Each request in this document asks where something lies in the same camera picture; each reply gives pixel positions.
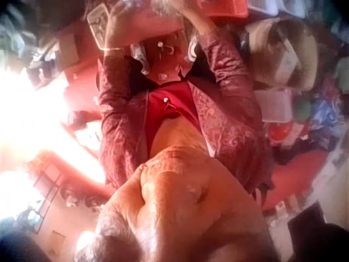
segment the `gold bracelet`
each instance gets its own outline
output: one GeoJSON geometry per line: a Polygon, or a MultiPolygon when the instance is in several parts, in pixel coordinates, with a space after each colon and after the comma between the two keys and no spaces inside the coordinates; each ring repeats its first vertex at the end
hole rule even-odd
{"type": "Polygon", "coordinates": [[[122,47],[112,47],[112,48],[101,47],[100,49],[104,52],[124,50],[122,47]]]}

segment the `green object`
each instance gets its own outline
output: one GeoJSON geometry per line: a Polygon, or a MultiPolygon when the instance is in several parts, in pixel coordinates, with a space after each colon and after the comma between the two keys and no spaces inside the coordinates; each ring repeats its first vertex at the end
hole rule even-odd
{"type": "Polygon", "coordinates": [[[349,94],[349,57],[342,58],[336,68],[338,88],[343,94],[349,94]]]}
{"type": "Polygon", "coordinates": [[[305,123],[311,115],[311,103],[302,97],[297,98],[293,104],[293,118],[297,123],[305,123]]]}

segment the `hand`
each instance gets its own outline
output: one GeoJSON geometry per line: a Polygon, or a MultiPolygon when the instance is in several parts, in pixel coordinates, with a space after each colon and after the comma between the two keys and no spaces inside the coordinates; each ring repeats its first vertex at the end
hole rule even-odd
{"type": "Polygon", "coordinates": [[[106,27],[104,48],[121,47],[119,43],[129,31],[130,13],[131,8],[122,0],[119,0],[112,8],[106,27]]]}
{"type": "Polygon", "coordinates": [[[169,0],[168,3],[179,13],[185,15],[189,11],[198,11],[197,0],[169,0]]]}

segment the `red shirt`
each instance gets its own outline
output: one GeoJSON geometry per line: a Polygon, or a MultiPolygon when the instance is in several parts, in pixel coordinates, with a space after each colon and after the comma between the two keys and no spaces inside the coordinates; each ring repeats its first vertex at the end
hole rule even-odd
{"type": "Polygon", "coordinates": [[[200,132],[194,100],[186,81],[174,82],[149,93],[146,118],[146,137],[150,152],[153,140],[161,123],[166,118],[184,116],[200,132]]]}

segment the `elderly woman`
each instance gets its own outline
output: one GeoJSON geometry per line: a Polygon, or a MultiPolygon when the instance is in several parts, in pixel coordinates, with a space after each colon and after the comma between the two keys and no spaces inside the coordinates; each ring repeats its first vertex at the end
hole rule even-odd
{"type": "Polygon", "coordinates": [[[189,74],[156,88],[115,49],[127,15],[111,14],[99,104],[101,164],[117,191],[76,261],[274,261],[249,193],[270,180],[252,80],[233,39],[195,0],[169,4],[196,28],[213,81],[189,74]],[[138,93],[136,89],[147,91],[138,93]]]}

